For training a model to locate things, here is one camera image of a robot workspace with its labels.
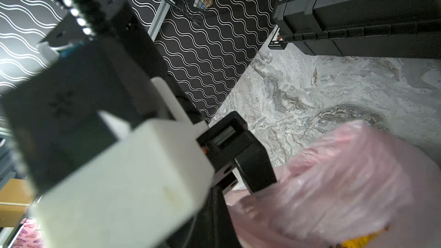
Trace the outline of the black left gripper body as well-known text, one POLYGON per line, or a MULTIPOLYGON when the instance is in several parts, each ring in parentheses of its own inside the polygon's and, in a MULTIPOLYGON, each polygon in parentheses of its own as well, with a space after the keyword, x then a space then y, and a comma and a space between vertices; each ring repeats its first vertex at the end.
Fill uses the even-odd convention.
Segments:
POLYGON ((250 193, 277 182, 265 147, 236 111, 209 128, 197 142, 215 169, 212 185, 223 194, 240 182, 250 193))

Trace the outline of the pink plastic bag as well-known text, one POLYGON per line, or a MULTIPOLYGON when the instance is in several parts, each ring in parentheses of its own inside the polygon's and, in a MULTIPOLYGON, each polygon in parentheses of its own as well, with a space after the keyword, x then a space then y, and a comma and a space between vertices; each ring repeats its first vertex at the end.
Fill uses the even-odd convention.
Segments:
POLYGON ((256 193, 226 195, 247 248, 334 248, 389 226, 365 248, 441 245, 441 170, 416 146, 363 121, 322 135, 256 193))

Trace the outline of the yellow pineapple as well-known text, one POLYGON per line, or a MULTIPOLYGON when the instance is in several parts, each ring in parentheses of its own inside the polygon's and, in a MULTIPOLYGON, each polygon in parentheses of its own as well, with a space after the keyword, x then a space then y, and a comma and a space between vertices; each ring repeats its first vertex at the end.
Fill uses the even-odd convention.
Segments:
POLYGON ((389 226, 385 227, 381 231, 377 231, 375 233, 362 236, 359 238, 355 238, 352 240, 344 241, 343 243, 337 244, 334 247, 335 248, 364 248, 369 242, 373 241, 375 238, 377 238, 379 235, 381 235, 384 232, 389 231, 389 226))

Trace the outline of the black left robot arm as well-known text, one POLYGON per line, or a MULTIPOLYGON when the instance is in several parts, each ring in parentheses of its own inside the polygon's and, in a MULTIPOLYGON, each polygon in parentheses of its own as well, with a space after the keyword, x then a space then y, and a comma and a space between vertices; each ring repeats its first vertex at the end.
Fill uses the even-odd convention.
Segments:
POLYGON ((38 194, 116 143, 104 114, 132 130, 149 119, 177 120, 154 79, 165 81, 191 124, 204 118, 127 0, 55 1, 68 14, 39 43, 49 68, 1 97, 18 164, 38 194))

